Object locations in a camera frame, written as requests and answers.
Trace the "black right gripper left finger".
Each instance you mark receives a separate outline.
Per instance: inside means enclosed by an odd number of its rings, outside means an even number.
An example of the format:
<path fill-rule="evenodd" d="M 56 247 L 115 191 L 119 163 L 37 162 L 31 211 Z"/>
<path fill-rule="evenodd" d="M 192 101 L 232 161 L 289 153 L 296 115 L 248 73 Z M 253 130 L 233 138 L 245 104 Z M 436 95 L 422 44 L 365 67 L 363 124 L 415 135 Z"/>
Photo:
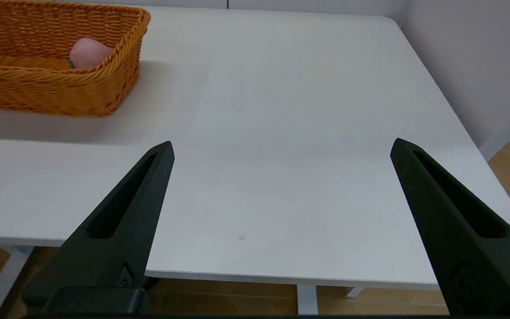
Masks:
<path fill-rule="evenodd" d="M 143 307 L 142 288 L 175 156 L 150 148 L 23 289 L 27 307 Z"/>

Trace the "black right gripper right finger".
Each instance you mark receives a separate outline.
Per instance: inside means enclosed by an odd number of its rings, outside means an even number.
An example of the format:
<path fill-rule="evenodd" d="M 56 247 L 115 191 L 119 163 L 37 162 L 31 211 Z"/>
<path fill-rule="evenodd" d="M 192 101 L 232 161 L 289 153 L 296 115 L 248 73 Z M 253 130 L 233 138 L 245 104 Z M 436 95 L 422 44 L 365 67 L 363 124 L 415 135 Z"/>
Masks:
<path fill-rule="evenodd" d="M 449 314 L 510 317 L 510 224 L 419 146 L 390 158 Z"/>

